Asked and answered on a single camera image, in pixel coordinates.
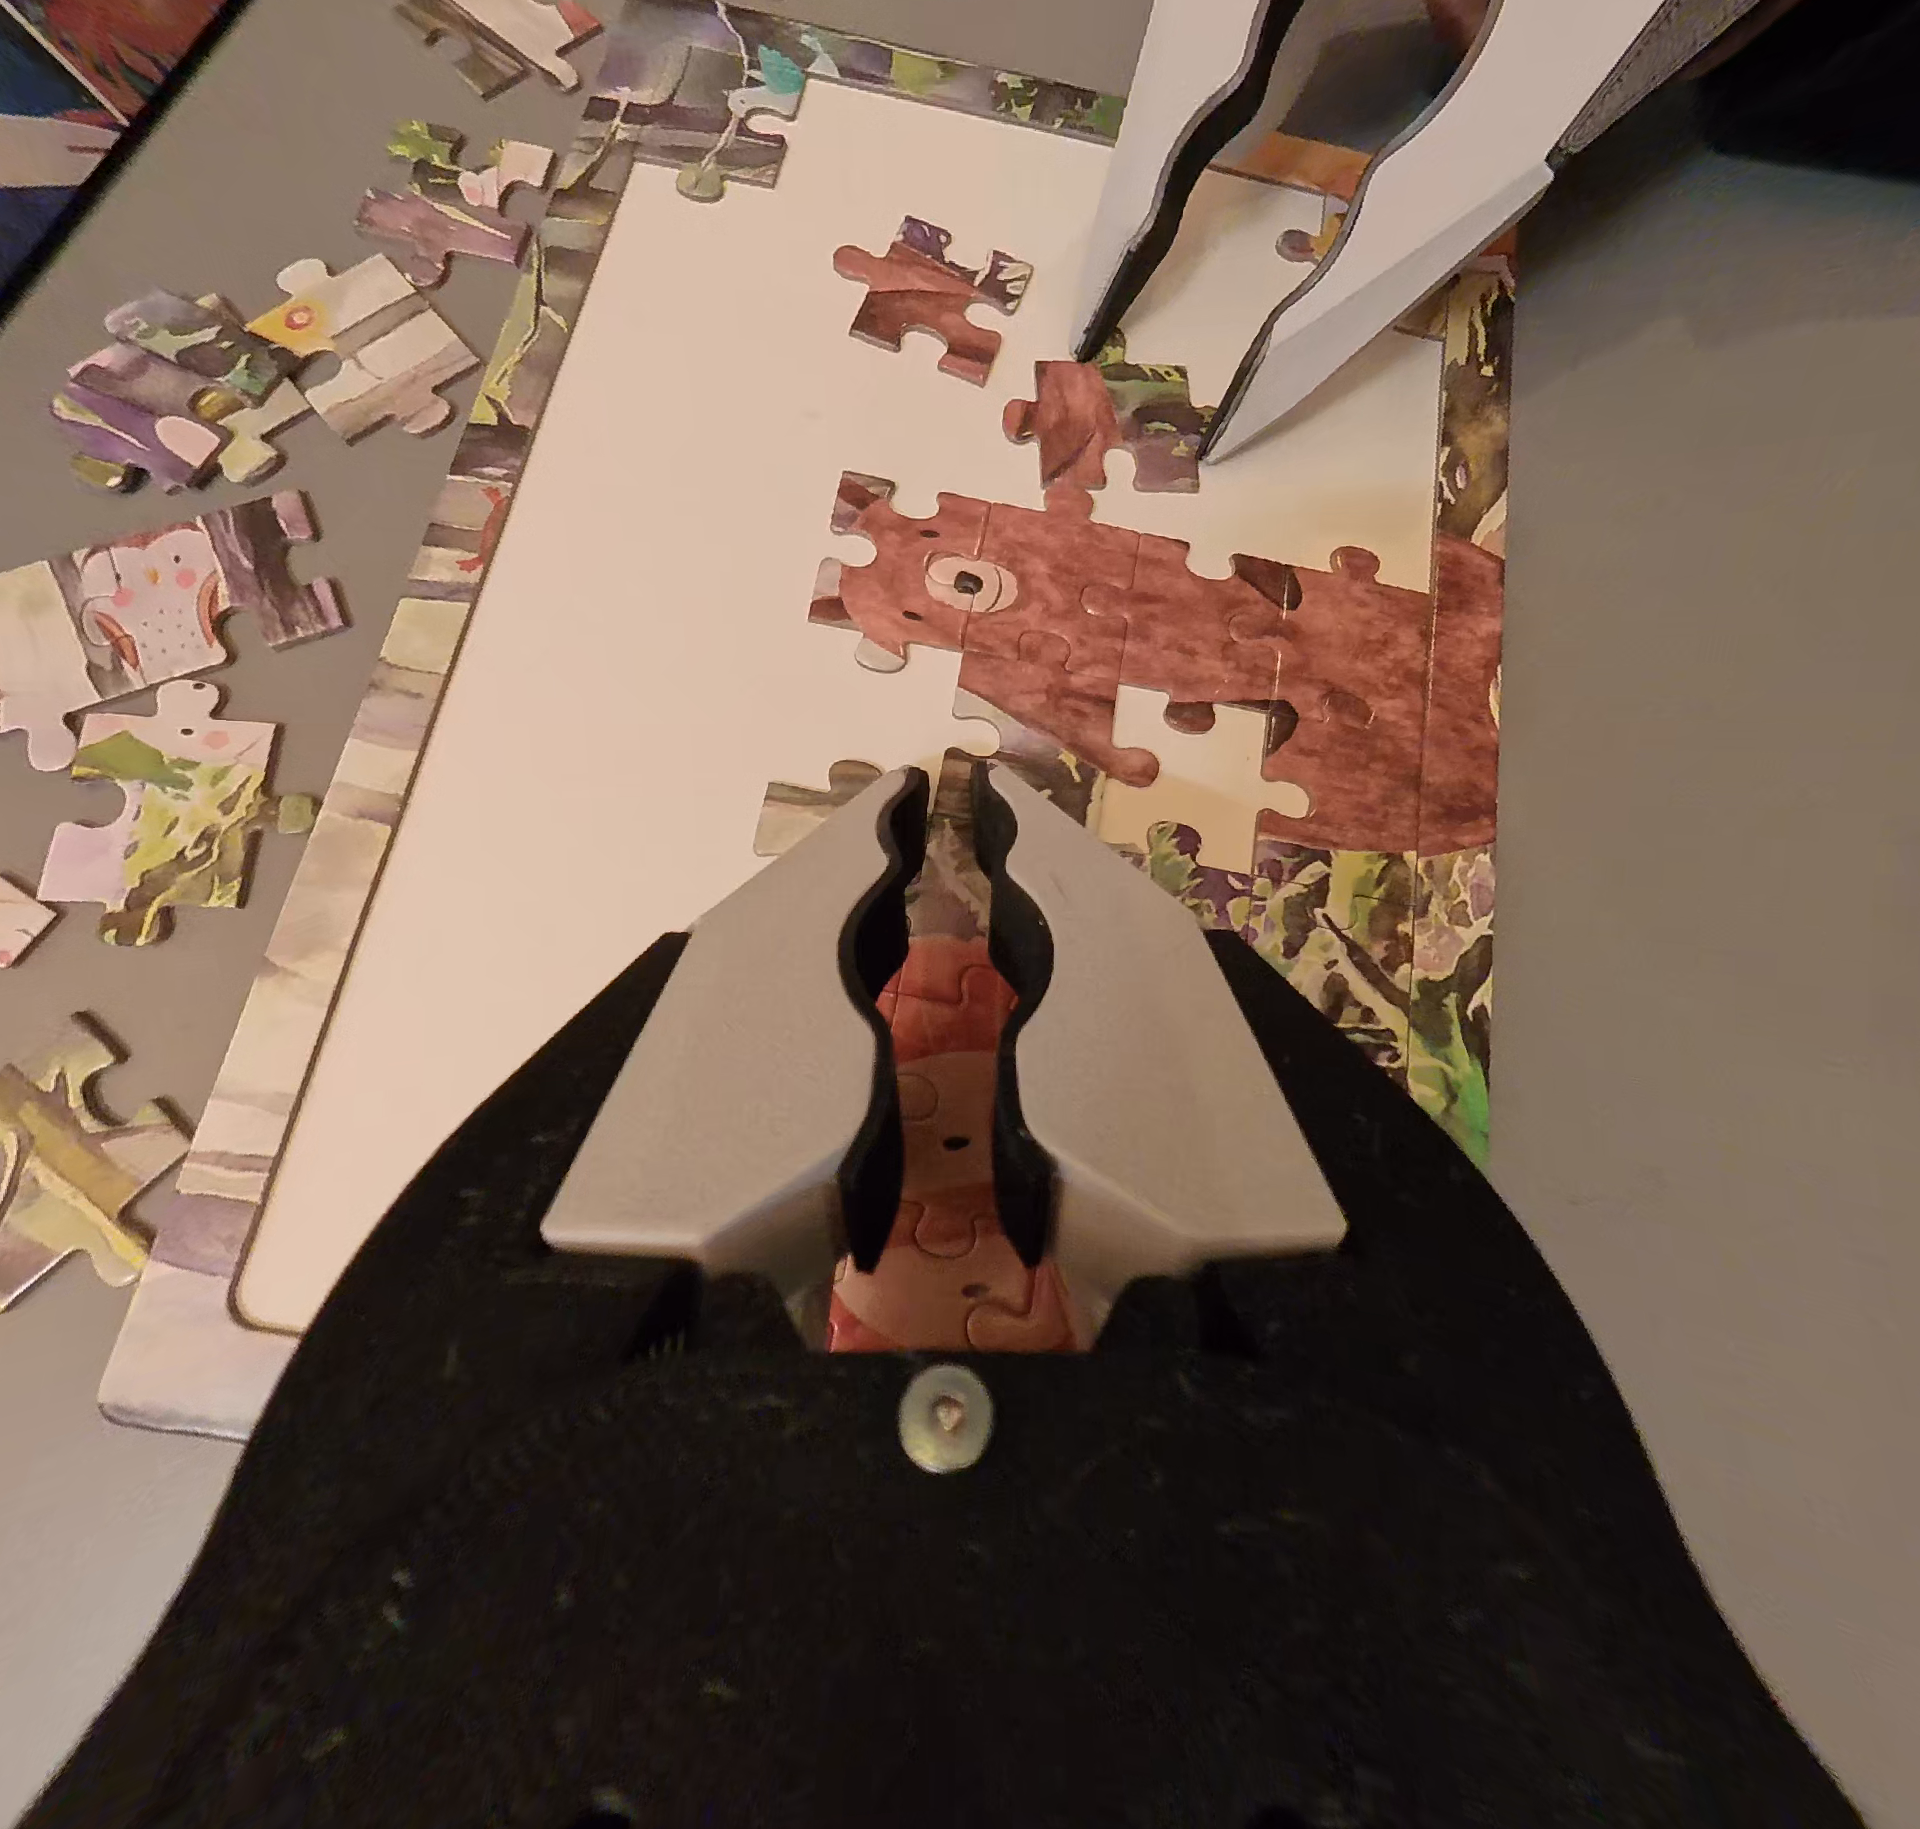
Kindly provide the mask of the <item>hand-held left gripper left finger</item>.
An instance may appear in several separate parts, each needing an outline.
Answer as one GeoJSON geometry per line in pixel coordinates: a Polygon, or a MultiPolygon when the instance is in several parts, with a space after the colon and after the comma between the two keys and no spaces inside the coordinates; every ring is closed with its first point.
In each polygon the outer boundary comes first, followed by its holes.
{"type": "Polygon", "coordinates": [[[697,920],[543,1240],[765,1278],[878,1263],[904,1163],[878,1001],[929,806],[927,772],[893,770],[697,920]]]}

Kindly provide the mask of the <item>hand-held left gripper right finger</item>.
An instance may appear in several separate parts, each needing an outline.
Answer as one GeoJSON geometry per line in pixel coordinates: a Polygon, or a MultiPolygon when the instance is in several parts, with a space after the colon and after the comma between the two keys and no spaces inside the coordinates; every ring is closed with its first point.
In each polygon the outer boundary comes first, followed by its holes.
{"type": "Polygon", "coordinates": [[[1347,1221],[1213,954],[1213,935],[1081,823],[972,779],[997,1050],[998,1220],[1066,1284],[1330,1250],[1347,1221]]]}

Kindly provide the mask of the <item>brown purple puzzle piece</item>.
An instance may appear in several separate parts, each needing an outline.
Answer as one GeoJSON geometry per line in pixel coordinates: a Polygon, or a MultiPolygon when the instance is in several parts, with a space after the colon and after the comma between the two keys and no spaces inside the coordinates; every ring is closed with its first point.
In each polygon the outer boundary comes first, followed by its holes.
{"type": "Polygon", "coordinates": [[[902,339],[927,333],[944,343],[940,371],[983,388],[1000,350],[1000,333],[970,322],[974,307],[1014,315],[1036,275],[1036,266],[1006,251],[982,267],[950,258],[948,228],[919,217],[904,217],[901,232],[884,256],[842,245],[835,269],[846,281],[861,281],[867,296],[850,328],[899,354],[902,339]]]}

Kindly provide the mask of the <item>brown green puzzle piece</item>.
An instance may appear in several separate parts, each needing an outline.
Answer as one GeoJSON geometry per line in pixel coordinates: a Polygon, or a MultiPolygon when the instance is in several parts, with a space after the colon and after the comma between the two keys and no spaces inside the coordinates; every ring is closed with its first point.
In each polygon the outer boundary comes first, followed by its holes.
{"type": "Polygon", "coordinates": [[[1036,394],[1002,409],[1010,442],[1040,450],[1044,490],[1108,486],[1108,458],[1126,450],[1142,493],[1194,495],[1213,409],[1190,397],[1183,363],[1132,360],[1125,331],[1093,362],[1044,360],[1036,394]]]}

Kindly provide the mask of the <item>jigsaw puzzle frame tray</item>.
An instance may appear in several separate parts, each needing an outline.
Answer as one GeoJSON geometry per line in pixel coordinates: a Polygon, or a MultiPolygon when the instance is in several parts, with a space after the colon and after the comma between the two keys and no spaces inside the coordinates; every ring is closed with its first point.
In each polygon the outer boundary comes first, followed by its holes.
{"type": "Polygon", "coordinates": [[[630,0],[110,1355],[244,1440],[468,1112],[838,794],[991,730],[1492,1131],[1514,239],[1192,459],[1364,158],[1206,177],[1081,416],[1117,124],[1068,91],[630,0]]]}

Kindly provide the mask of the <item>grey teal puzzle piece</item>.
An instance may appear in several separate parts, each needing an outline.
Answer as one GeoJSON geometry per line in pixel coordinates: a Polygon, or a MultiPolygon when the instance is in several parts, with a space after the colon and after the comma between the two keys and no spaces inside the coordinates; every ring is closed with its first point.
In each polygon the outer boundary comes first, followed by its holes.
{"type": "Polygon", "coordinates": [[[680,141],[675,149],[678,196],[716,203],[733,185],[776,187],[788,138],[782,130],[767,132],[759,124],[769,117],[793,121],[803,98],[805,83],[793,89],[748,85],[727,91],[718,108],[707,104],[690,111],[678,124],[680,141]]]}

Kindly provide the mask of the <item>scattered loose jigsaw pieces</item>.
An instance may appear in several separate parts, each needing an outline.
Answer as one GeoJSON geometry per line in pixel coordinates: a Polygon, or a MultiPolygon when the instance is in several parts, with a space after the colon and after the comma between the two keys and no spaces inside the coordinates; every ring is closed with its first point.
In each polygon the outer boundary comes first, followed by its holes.
{"type": "Polygon", "coordinates": [[[5,1131],[5,1304],[70,1261],[110,1285],[159,1267],[185,1163],[219,1163],[238,1210],[246,1325],[315,1317],[351,1252],[470,1109],[646,943],[761,866],[763,789],[825,787],[944,753],[987,753],[957,712],[961,659],[899,672],[808,619],[844,469],[927,480],[957,442],[997,444],[989,397],[934,371],[934,341],[852,339],[865,284],[840,245],[884,256],[901,219],[950,230],[970,267],[1002,249],[1040,267],[1047,185],[1093,170],[1085,143],[1021,130],[987,81],[938,89],[934,64],[829,72],[840,36],[742,12],[675,42],[707,4],[637,4],[609,94],[582,115],[539,202],[558,234],[549,303],[518,273],[517,322],[486,371],[396,258],[300,258],[268,333],[336,339],[298,390],[336,435],[426,424],[475,392],[466,471],[421,533],[364,721],[310,817],[278,917],[279,975],[238,1031],[232,1101],[206,1103],[195,1152],[170,1103],[125,1101],[97,1144],[101,1195],[42,1191],[5,1131]],[[678,124],[731,89],[805,98],[773,188],[678,196],[678,124]]]}

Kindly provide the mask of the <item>illustrated puzzle box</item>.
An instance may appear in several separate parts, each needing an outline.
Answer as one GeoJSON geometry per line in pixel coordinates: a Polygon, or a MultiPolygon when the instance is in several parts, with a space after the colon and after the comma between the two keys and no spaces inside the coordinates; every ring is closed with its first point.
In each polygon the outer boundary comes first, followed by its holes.
{"type": "Polygon", "coordinates": [[[249,0],[3,0],[3,305],[72,239],[249,0]]]}

